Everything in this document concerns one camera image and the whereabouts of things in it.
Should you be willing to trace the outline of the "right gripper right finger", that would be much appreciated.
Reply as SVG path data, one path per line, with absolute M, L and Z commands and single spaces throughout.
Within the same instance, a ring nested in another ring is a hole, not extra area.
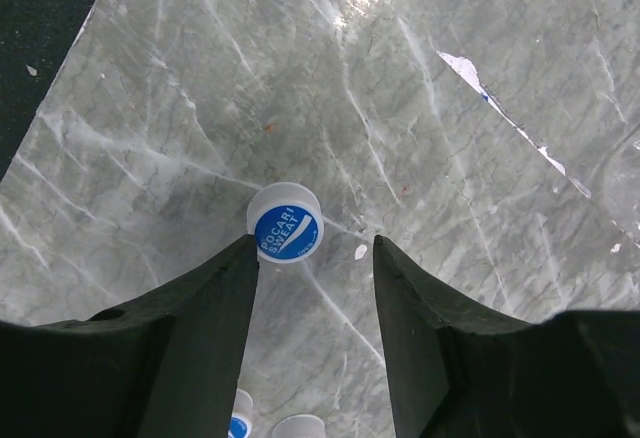
M 531 324 L 445 284 L 384 236 L 373 275 L 398 436 L 638 435 L 637 312 Z

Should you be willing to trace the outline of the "clear plastic bottle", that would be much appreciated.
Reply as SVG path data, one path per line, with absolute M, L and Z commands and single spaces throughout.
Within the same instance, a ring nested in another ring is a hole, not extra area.
M 595 176 L 595 202 L 639 247 L 639 134 L 633 134 L 607 152 L 598 163 Z

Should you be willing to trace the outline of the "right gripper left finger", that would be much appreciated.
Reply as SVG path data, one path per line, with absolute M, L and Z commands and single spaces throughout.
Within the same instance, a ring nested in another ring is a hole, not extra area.
M 246 235 L 88 320 L 1 326 L 5 437 L 220 437 L 259 264 Z

